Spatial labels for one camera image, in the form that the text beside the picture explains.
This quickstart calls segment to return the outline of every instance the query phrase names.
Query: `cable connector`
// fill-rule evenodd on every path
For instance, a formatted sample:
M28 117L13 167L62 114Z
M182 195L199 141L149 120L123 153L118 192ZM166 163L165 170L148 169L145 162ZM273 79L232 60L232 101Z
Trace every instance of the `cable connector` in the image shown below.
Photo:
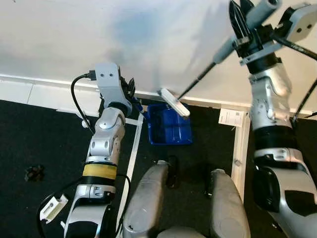
M91 81L96 81L96 72L94 70L90 70L89 73L86 74L87 78Z

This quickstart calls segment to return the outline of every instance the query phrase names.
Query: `yellow tape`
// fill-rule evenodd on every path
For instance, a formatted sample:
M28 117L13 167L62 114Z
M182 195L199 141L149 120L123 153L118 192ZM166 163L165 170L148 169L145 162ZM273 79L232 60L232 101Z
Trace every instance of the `yellow tape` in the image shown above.
M83 176L95 176L106 179L115 179L117 167L111 165L88 164L85 165Z

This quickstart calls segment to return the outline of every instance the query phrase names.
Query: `blue container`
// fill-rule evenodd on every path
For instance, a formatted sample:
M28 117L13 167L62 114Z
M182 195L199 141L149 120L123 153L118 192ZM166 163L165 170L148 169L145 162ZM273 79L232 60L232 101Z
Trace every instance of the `blue container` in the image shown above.
M168 104L148 106L149 139L152 145L188 145L193 143L190 119L183 119Z

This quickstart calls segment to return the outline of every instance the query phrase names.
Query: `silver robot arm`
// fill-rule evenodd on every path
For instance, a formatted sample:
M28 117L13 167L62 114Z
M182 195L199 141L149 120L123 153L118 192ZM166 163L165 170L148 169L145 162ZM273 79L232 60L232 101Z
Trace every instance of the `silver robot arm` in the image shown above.
M289 120L292 86L274 53L282 45L271 37L279 32L292 41L305 38L317 21L317 4L290 7L276 30L270 25L248 29L245 10L233 1L229 12L237 36L233 47L242 58L241 65L246 64L251 73L255 202L273 216L288 237L314 238L317 190Z
M113 63L96 66L97 85L105 100L102 115L95 124L83 179L77 186L66 221L64 237L100 237L113 234L111 201L115 195L114 180L125 134L125 116L132 111L127 86L120 70Z

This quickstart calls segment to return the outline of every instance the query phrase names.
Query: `black carpet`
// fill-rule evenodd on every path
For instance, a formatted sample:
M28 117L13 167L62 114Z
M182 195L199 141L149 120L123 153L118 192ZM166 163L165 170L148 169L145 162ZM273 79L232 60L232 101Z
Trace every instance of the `black carpet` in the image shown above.
M235 131L219 125L219 110L190 107L194 143L188 146L152 146L144 122L132 179L132 192L146 170L155 161L175 155L180 162L180 186L166 189L160 228L190 226L209 234L210 201L204 196L204 172L207 164L231 174ZM1 237L36 238L35 214L41 200L66 183L77 179L83 170L91 134L81 127L76 115L55 110L0 101L0 230ZM317 168L317 122L302 120L298 138L304 154ZM125 173L135 126L127 125L121 145L120 173ZM272 218L253 201L253 135L250 133L246 169L245 207L253 238L285 237L271 226ZM39 182L25 182L24 170L42 164L45 177ZM116 181L113 205L118 208L124 180ZM69 198L75 187L66 191ZM63 237L60 221L66 220L69 207L49 225L44 225L48 238Z

